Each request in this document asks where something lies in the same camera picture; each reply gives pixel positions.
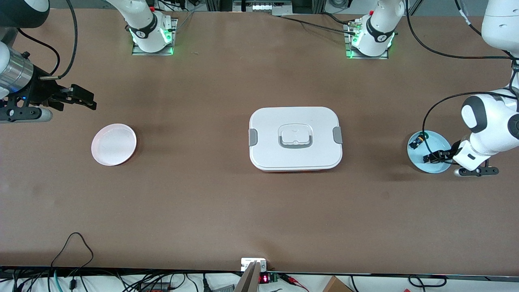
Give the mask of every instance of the white robotic arm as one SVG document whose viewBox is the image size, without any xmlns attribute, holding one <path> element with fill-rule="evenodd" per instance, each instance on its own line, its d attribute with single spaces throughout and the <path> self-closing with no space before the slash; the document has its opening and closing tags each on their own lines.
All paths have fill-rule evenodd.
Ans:
<svg viewBox="0 0 519 292">
<path fill-rule="evenodd" d="M 106 0 L 128 23 L 133 41 L 144 52 L 158 52 L 173 41 L 171 16 L 152 12 L 145 0 Z"/>
<path fill-rule="evenodd" d="M 361 28 L 351 45 L 370 57 L 386 51 L 394 37 L 394 29 L 405 12 L 402 0 L 379 0 L 373 14 L 356 20 Z"/>
<path fill-rule="evenodd" d="M 519 1 L 489 0 L 482 26 L 482 37 L 489 45 L 519 57 Z M 519 71 L 513 61 L 514 72 Z M 492 92 L 519 95 L 519 73 L 505 89 Z M 475 170 L 499 152 L 519 146 L 519 112 L 516 98 L 480 94 L 465 100 L 461 116 L 472 134 L 462 140 L 453 159 L 467 170 Z"/>
</svg>

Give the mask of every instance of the black wire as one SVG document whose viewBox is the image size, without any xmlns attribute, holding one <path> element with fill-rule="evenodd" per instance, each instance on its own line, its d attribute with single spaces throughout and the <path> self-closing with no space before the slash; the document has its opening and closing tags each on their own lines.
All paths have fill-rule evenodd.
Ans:
<svg viewBox="0 0 519 292">
<path fill-rule="evenodd" d="M 32 36 L 26 34 L 21 29 L 18 29 L 18 32 L 21 35 L 25 36 L 26 38 L 32 40 L 33 42 L 38 43 L 38 44 L 40 44 L 40 45 L 42 45 L 44 47 L 49 48 L 56 55 L 56 65 L 54 66 L 54 69 L 52 69 L 52 71 L 50 71 L 50 73 L 49 73 L 50 75 L 53 75 L 56 72 L 56 70 L 58 69 L 58 67 L 60 66 L 60 61 L 61 61 L 60 53 L 58 53 L 58 51 L 56 51 L 56 49 L 54 49 L 51 45 L 46 44 L 46 43 L 44 43 L 44 42 L 42 42 L 42 41 L 40 41 L 40 40 L 38 40 L 36 38 L 33 38 Z"/>
<path fill-rule="evenodd" d="M 413 37 L 416 39 L 416 41 L 422 46 L 424 47 L 425 49 L 427 49 L 428 51 L 430 52 L 433 52 L 435 54 L 438 54 L 438 55 L 441 55 L 441 56 L 444 56 L 444 57 L 449 57 L 449 58 L 456 58 L 456 59 L 508 59 L 508 60 L 516 60 L 516 58 L 514 57 L 505 57 L 505 56 L 482 56 L 482 57 L 466 57 L 466 56 L 457 56 L 457 55 L 450 55 L 450 54 L 445 54 L 445 53 L 442 53 L 442 52 L 439 52 L 437 50 L 434 50 L 434 49 L 431 49 L 430 47 L 428 47 L 427 45 L 425 45 L 419 38 L 418 36 L 416 35 L 414 29 L 413 29 L 413 26 L 411 25 L 411 19 L 409 17 L 409 0 L 405 0 L 405 11 L 406 11 L 406 18 L 407 18 L 407 24 L 409 25 L 409 30 L 411 31 L 411 34 L 413 35 Z"/>
<path fill-rule="evenodd" d="M 335 22 L 338 22 L 338 23 L 340 23 L 340 24 L 346 24 L 346 25 L 347 25 L 350 21 L 354 21 L 354 20 L 355 20 L 355 19 L 351 19 L 351 20 L 342 21 L 342 20 L 336 18 L 335 15 L 333 15 L 333 14 L 331 14 L 331 13 L 328 13 L 328 12 L 326 12 L 326 11 L 323 11 L 323 12 L 321 12 L 321 13 L 319 13 L 319 14 L 328 15 L 328 16 L 331 17 Z"/>
<path fill-rule="evenodd" d="M 513 94 L 515 94 L 515 91 L 512 88 L 512 82 L 514 81 L 516 74 L 517 74 L 517 71 L 514 69 L 514 72 L 512 73 L 512 78 L 510 79 L 510 83 L 508 84 L 508 90 Z"/>
<path fill-rule="evenodd" d="M 417 279 L 419 282 L 420 282 L 420 285 L 417 285 L 415 283 L 413 283 L 413 281 L 411 281 L 411 278 L 415 278 Z M 443 287 L 447 284 L 447 278 L 442 278 L 443 280 L 443 283 L 442 284 L 438 284 L 438 285 L 424 285 L 424 283 L 422 282 L 422 280 L 417 276 L 417 275 L 409 275 L 409 277 L 407 277 L 407 281 L 409 282 L 409 284 L 417 287 L 417 288 L 422 288 L 425 291 L 425 288 L 440 288 L 440 287 Z"/>
<path fill-rule="evenodd" d="M 355 292 L 359 292 L 359 290 L 357 289 L 357 286 L 355 285 L 355 280 L 353 279 L 353 276 L 350 276 L 351 277 L 351 284 L 353 285 L 353 289 L 355 290 Z"/>
<path fill-rule="evenodd" d="M 72 68 L 72 64 L 74 64 L 74 59 L 76 58 L 76 50 L 77 50 L 77 19 L 76 19 L 76 12 L 74 12 L 74 7 L 72 7 L 72 3 L 70 0 L 65 0 L 67 5 L 69 6 L 70 13 L 72 14 L 72 21 L 74 22 L 74 47 L 72 48 L 72 56 L 70 57 L 70 62 L 67 68 L 65 69 L 65 72 L 63 72 L 61 75 L 58 76 L 58 79 L 61 79 L 65 77 L 69 71 L 70 68 Z"/>
<path fill-rule="evenodd" d="M 191 278 L 190 278 L 189 275 L 187 275 L 187 274 L 186 274 L 186 278 L 187 278 L 188 280 L 190 280 L 190 281 L 194 284 L 194 286 L 195 286 L 195 288 L 196 288 L 196 292 L 199 292 L 199 291 L 198 291 L 198 286 L 196 285 L 195 281 L 191 280 Z"/>
<path fill-rule="evenodd" d="M 456 3 L 456 7 L 458 8 L 458 11 L 459 11 L 460 13 L 463 13 L 463 14 L 465 15 L 465 13 L 463 12 L 463 9 L 461 9 L 461 6 L 459 5 L 458 0 L 454 0 L 454 2 Z M 469 22 L 469 23 L 467 23 L 467 24 L 469 25 L 469 27 L 470 27 L 473 31 L 475 31 L 478 35 L 481 36 L 481 32 L 480 32 L 479 30 L 477 30 L 477 28 L 475 28 L 475 27 L 472 25 L 472 23 Z"/>
<path fill-rule="evenodd" d="M 186 274 L 183 274 L 184 275 L 184 279 L 182 280 L 182 283 L 180 283 L 179 286 L 177 287 L 172 287 L 171 290 L 175 290 L 177 288 L 179 288 L 180 286 L 182 286 L 182 284 L 186 281 Z M 169 279 L 169 286 L 171 287 L 171 280 L 173 280 L 173 276 L 175 276 L 175 274 L 172 274 L 171 275 L 171 278 Z"/>
<path fill-rule="evenodd" d="M 184 11 L 189 11 L 189 10 L 187 10 L 185 7 L 182 7 L 182 6 L 179 6 L 179 5 L 173 4 L 173 3 L 166 3 L 166 2 L 164 2 L 163 0 L 158 0 L 158 1 L 161 2 L 162 4 L 166 5 L 166 7 L 168 7 L 169 9 L 171 9 L 171 10 L 173 10 L 173 11 L 174 11 L 174 9 L 171 8 L 171 7 L 176 7 L 176 8 L 180 8 L 180 9 L 182 9 L 182 10 L 184 10 Z"/>
<path fill-rule="evenodd" d="M 489 95 L 495 95 L 495 96 L 501 96 L 501 97 L 508 97 L 508 98 L 512 98 L 512 99 L 515 99 L 517 100 L 517 97 L 514 97 L 514 96 L 508 96 L 508 95 L 504 95 L 504 94 L 499 94 L 499 93 L 496 93 L 496 92 L 488 92 L 488 91 L 472 91 L 472 92 L 464 92 L 462 94 L 455 94 L 455 95 L 451 95 L 449 97 L 446 97 L 440 101 L 438 101 L 437 103 L 435 103 L 428 111 L 427 113 L 425 114 L 424 116 L 424 121 L 422 122 L 422 132 L 425 132 L 425 122 L 427 121 L 427 117 L 429 116 L 429 114 L 431 113 L 431 111 L 440 103 L 446 101 L 446 100 L 449 100 L 451 98 L 455 98 L 455 97 L 459 97 L 459 96 L 464 96 L 464 95 L 472 95 L 472 94 L 489 94 Z M 429 144 L 427 143 L 427 139 L 424 140 L 425 142 L 425 146 L 427 147 L 427 150 L 429 150 L 429 153 L 431 153 L 431 155 L 436 158 L 438 161 L 441 161 L 443 163 L 447 163 L 447 164 L 452 164 L 452 165 L 458 165 L 457 163 L 452 163 L 452 162 L 449 162 L 449 161 L 444 161 L 442 159 L 439 159 L 438 157 L 436 157 L 436 155 L 434 153 L 432 153 L 431 151 L 431 148 L 429 148 Z"/>
<path fill-rule="evenodd" d="M 81 240 L 83 241 L 83 244 L 85 245 L 85 247 L 88 249 L 88 251 L 90 252 L 90 259 L 84 263 L 81 267 L 79 267 L 78 269 L 81 269 L 83 268 L 84 266 L 88 265 L 93 259 L 94 259 L 94 252 L 92 251 L 92 249 L 90 248 L 90 246 L 88 246 L 87 242 L 85 241 L 85 238 L 83 237 L 83 235 L 79 232 L 72 232 L 68 238 L 66 239 L 65 241 L 65 244 L 63 245 L 63 247 L 61 248 L 60 252 L 54 257 L 54 259 L 52 260 L 52 262 L 50 263 L 50 268 L 52 269 L 54 267 L 54 262 L 56 261 L 56 259 L 61 255 L 61 253 L 65 250 L 67 244 L 69 243 L 69 240 L 70 238 L 72 237 L 72 235 L 74 234 L 77 234 L 79 235 L 79 237 L 81 237 Z"/>
<path fill-rule="evenodd" d="M 83 281 L 83 276 L 80 274 L 79 278 L 81 279 L 81 284 L 83 284 L 83 289 L 85 289 L 85 292 L 88 292 L 87 285 L 85 285 L 85 281 Z"/>
<path fill-rule="evenodd" d="M 17 278 L 17 276 L 15 276 L 15 272 L 16 272 L 16 270 L 13 270 L 13 272 L 12 272 L 12 279 L 13 279 L 12 292 L 15 292 L 16 289 L 18 289 L 18 278 Z"/>
<path fill-rule="evenodd" d="M 119 278 L 119 280 L 121 281 L 122 283 L 122 286 L 124 288 L 127 288 L 128 287 L 128 284 L 122 279 L 121 275 L 119 275 L 119 272 L 116 272 L 117 273 L 117 277 Z"/>
<path fill-rule="evenodd" d="M 346 34 L 350 34 L 350 35 L 355 35 L 354 32 L 349 32 L 349 31 L 344 31 L 344 30 L 338 30 L 338 29 L 328 28 L 328 27 L 326 27 L 326 26 L 318 25 L 318 24 L 311 23 L 311 22 L 306 22 L 306 21 L 299 20 L 299 19 L 293 19 L 293 18 L 288 18 L 288 17 L 283 17 L 283 16 L 279 16 L 279 17 L 282 18 L 282 19 L 288 19 L 288 20 L 292 20 L 292 21 L 297 21 L 297 22 L 300 22 L 300 23 L 304 23 L 304 24 L 307 24 L 307 25 L 315 26 L 316 28 L 322 28 L 322 29 L 329 30 L 329 31 L 335 31 L 335 32 L 340 32 L 340 33 L 346 33 Z"/>
<path fill-rule="evenodd" d="M 32 279 L 31 284 L 29 285 L 29 288 L 27 288 L 27 292 L 32 291 L 32 286 L 34 285 L 34 283 L 36 283 L 36 281 L 43 274 L 43 272 L 44 271 L 41 271 L 40 274 L 38 274 L 35 278 Z"/>
<path fill-rule="evenodd" d="M 459 5 L 458 0 L 454 0 L 454 2 L 456 3 L 456 7 L 458 8 L 458 11 L 460 12 L 460 14 L 463 13 L 463 15 L 465 16 L 465 20 L 467 20 L 467 16 L 466 16 L 465 13 L 463 12 L 463 9 L 461 9 L 461 6 Z M 476 32 L 478 35 L 481 36 L 481 32 L 480 32 L 477 28 L 475 28 L 475 27 L 472 25 L 472 23 L 471 23 L 470 21 L 467 22 L 467 24 L 468 24 L 468 26 L 469 26 L 469 27 L 470 27 L 474 32 Z M 502 51 L 503 51 L 505 54 L 507 54 L 508 57 L 510 57 L 510 59 L 515 60 L 515 58 L 514 58 L 514 56 L 512 56 L 512 54 L 510 54 L 509 52 L 507 52 L 507 51 L 505 51 L 505 50 L 502 50 Z"/>
</svg>

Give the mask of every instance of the table surface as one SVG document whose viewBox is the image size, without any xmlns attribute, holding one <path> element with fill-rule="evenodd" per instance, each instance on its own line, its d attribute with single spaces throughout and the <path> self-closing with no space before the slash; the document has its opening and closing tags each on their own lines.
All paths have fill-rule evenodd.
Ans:
<svg viewBox="0 0 519 292">
<path fill-rule="evenodd" d="M 79 231 L 92 267 L 236 270 L 254 256 L 278 271 L 519 275 L 516 151 L 493 157 L 501 173 L 480 179 L 456 178 L 453 167 L 423 174 L 405 155 L 431 105 L 504 86 L 508 61 L 434 55 L 404 19 L 389 60 L 352 60 L 341 34 L 224 12 L 195 13 L 173 56 L 136 57 L 117 11 L 77 17 L 76 61 L 59 83 L 91 90 L 98 109 L 66 105 L 49 123 L 0 127 L 0 264 L 49 265 Z M 339 28 L 326 16 L 298 17 Z M 502 54 L 461 18 L 413 22 L 437 50 Z M 71 23 L 68 10 L 53 10 L 26 30 L 62 54 L 58 72 Z M 54 65 L 52 52 L 22 36 L 15 49 Z M 463 101 L 440 105 L 427 128 L 462 138 Z M 251 114 L 285 106 L 335 111 L 344 139 L 337 167 L 272 174 L 252 165 Z M 106 167 L 90 144 L 112 123 L 130 125 L 139 145 L 131 160 Z M 88 258 L 75 238 L 56 264 Z"/>
</svg>

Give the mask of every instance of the small object on plate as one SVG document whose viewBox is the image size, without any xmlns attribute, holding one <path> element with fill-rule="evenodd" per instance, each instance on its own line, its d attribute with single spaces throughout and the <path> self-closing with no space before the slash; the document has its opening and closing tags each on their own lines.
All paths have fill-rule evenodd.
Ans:
<svg viewBox="0 0 519 292">
<path fill-rule="evenodd" d="M 92 141 L 92 156 L 102 165 L 114 166 L 128 160 L 137 147 L 137 136 L 132 128 L 111 124 L 102 128 Z"/>
<path fill-rule="evenodd" d="M 416 139 L 409 144 L 409 147 L 413 149 L 418 148 L 418 146 L 420 146 L 420 144 L 422 144 L 428 137 L 429 135 L 426 132 L 420 133 L 418 137 L 416 137 Z"/>
</svg>

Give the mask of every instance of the robotic arm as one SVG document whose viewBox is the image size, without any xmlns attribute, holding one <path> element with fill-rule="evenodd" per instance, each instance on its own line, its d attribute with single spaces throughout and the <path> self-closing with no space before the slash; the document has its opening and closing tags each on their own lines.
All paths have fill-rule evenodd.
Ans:
<svg viewBox="0 0 519 292">
<path fill-rule="evenodd" d="M 372 14 L 356 20 L 360 28 L 354 29 L 356 37 L 351 45 L 370 57 L 382 55 L 389 47 L 404 12 L 401 0 L 379 0 Z"/>
<path fill-rule="evenodd" d="M 486 43 L 518 58 L 519 2 L 489 0 L 481 32 Z M 443 158 L 453 159 L 468 171 L 477 171 L 492 155 L 519 146 L 519 65 L 515 60 L 512 69 L 512 78 L 505 88 L 465 100 L 461 116 L 472 133 L 454 143 L 451 150 L 444 151 L 448 154 Z M 434 161 L 431 154 L 424 156 L 424 161 L 427 160 Z M 460 169 L 455 174 L 461 175 Z"/>
<path fill-rule="evenodd" d="M 107 1 L 121 12 L 133 41 L 144 52 L 158 52 L 172 42 L 171 17 L 152 12 L 145 0 Z M 75 84 L 58 85 L 51 74 L 29 60 L 28 52 L 21 54 L 8 46 L 13 37 L 7 39 L 7 32 L 36 28 L 48 15 L 49 0 L 0 1 L 0 123 L 51 120 L 52 112 L 40 105 L 58 111 L 63 111 L 65 103 L 96 109 L 93 93 Z"/>
<path fill-rule="evenodd" d="M 152 12 L 145 0 L 106 0 L 128 23 L 133 41 L 144 52 L 158 52 L 173 41 L 171 16 Z"/>
</svg>

